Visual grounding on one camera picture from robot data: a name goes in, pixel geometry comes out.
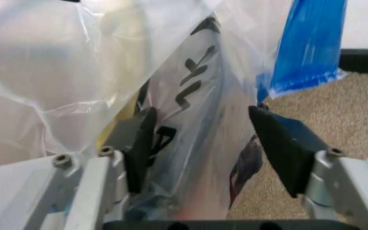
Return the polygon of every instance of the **clear plastic bag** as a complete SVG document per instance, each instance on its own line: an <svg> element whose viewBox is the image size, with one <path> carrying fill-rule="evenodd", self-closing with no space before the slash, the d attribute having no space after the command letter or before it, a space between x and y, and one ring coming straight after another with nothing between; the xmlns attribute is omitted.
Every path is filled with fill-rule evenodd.
<svg viewBox="0 0 368 230"><path fill-rule="evenodd" d="M231 171L254 134L247 108L256 96L234 75L219 27L215 17L206 18L150 78L143 108L157 109L156 159L129 219L227 214Z"/></svg>
<svg viewBox="0 0 368 230"><path fill-rule="evenodd" d="M0 121L36 116L0 124L0 142L31 157L81 152L218 2L0 1Z"/></svg>
<svg viewBox="0 0 368 230"><path fill-rule="evenodd" d="M239 88L248 92L249 100L255 101L257 79L258 88L274 92L272 96L289 92L290 89L283 86L296 82L298 86L308 79L311 86L325 82L324 78L316 81L313 76L332 73L326 79L333 80L337 73L333 68L337 67L336 49L340 44L345 1L327 2L0 1L0 144L5 146L3 152L8 155L11 148L14 152L28 152L31 157L44 156L47 151L82 152L213 11L221 24L220 47L225 66L230 67L225 71L238 79ZM305 21L304 16L311 9L318 13L302 28L312 30L299 41L297 60L289 63L291 47L283 40L290 41L300 35L293 30L299 29L296 24L299 20L294 19L297 16ZM320 20L329 10L334 13L332 20ZM324 33L311 34L316 31L314 28L325 26L333 28L331 33L322 30ZM328 35L333 35L332 46L311 43ZM326 71L323 73L291 74L290 70L305 67L295 65L299 64L299 58L305 57L301 52L305 42L313 45L312 50L332 54L332 59L316 59L327 60L332 68L321 68ZM303 64L318 64L308 60ZM281 68L284 64L289 66L287 71Z"/></svg>

